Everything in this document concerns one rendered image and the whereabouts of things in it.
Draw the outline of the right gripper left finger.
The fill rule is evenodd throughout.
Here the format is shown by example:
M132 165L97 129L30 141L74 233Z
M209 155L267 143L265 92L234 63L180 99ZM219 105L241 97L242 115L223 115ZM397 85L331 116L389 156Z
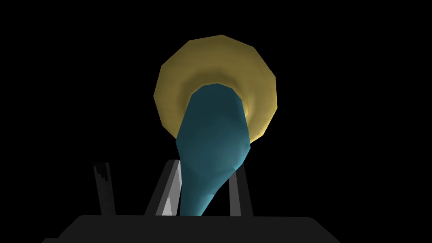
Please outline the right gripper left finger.
M152 194L145 216L176 216L182 187L180 160L168 160Z

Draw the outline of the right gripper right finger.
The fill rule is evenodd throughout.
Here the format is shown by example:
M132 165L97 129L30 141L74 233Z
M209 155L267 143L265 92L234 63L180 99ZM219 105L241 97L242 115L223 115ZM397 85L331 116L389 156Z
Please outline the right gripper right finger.
M229 207L230 216L254 216L244 164L229 178Z

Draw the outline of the yellow and teal door knob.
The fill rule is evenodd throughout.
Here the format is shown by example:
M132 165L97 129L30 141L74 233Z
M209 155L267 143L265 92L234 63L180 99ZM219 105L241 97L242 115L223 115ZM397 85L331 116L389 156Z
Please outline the yellow and teal door knob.
M166 60L153 98L180 157L179 213L200 216L264 135L276 78L254 47L216 35L189 40Z

